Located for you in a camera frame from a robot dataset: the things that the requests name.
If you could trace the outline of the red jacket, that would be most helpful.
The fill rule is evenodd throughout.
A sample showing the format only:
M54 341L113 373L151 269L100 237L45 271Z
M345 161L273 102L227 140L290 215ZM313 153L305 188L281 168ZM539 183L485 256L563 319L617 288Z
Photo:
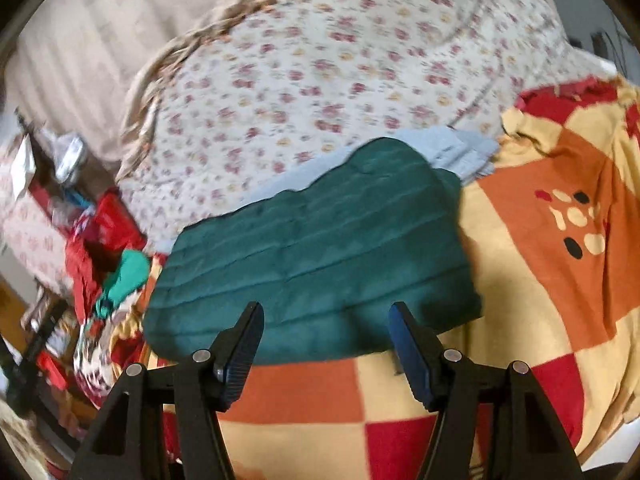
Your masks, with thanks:
M82 324L102 292L107 274L116 270L125 249L145 248L140 231L117 188L109 188L92 211L75 222L65 246L65 270L72 279L74 311Z

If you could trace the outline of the white red patterned cloth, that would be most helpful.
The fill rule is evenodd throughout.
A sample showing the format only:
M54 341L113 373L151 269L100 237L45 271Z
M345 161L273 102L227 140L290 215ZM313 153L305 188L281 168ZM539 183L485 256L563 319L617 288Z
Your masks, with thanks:
M81 325L73 356L81 392L99 408L120 374L134 362L149 359L138 303L142 290L130 294L105 320L92 316Z

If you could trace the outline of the orange yellow red blanket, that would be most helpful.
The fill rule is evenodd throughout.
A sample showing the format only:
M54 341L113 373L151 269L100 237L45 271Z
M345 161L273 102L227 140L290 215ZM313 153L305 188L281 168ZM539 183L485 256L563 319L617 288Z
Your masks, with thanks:
M639 89L530 90L503 123L461 201L483 314L442 339L528 363L586 460L639 415ZM409 479L434 423L383 352L257 367L221 429L244 479Z

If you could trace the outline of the dark green puffer jacket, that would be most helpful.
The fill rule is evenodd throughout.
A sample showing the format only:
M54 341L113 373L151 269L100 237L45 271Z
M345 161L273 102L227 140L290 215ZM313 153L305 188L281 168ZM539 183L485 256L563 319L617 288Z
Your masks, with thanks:
M340 360L390 346L404 302L445 333L482 313L460 242L461 183L404 142L378 139L300 191L178 236L143 318L161 358L207 347L258 302L259 364Z

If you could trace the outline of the teal green garment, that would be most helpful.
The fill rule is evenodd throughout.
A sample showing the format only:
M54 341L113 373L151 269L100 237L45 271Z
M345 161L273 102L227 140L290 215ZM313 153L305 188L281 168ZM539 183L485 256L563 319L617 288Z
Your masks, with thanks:
M116 270L103 282L102 292L93 307L100 320L112 312L133 292L146 283L151 270L150 259L138 250L125 249Z

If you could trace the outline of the floral white bed sheet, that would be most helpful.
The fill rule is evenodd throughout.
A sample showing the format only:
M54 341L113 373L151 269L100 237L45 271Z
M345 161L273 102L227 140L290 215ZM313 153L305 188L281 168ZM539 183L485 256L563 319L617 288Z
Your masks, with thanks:
M137 74L118 186L154 245L338 148L494 138L522 91L603 73L544 0L218 0Z

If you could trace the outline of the silver plastic bag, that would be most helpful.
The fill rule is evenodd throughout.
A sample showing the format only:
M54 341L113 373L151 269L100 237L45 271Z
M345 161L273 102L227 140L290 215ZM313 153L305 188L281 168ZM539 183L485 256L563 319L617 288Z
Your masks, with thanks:
M63 186L74 185L89 156L84 140L76 132L57 136L49 128L42 128L41 134L51 149L55 180Z

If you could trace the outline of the light grey knit sweater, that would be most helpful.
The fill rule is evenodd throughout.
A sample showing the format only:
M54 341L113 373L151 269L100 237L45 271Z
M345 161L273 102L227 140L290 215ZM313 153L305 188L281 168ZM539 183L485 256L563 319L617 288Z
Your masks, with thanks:
M148 236L146 248L168 254L187 226L285 190L300 191L357 148L379 138L401 140L433 167L456 174L464 185L495 169L492 159L498 151L497 141L446 126L374 130L338 140L287 133L280 138L200 148L193 155L171 148L168 158L152 163L150 182L134 200Z

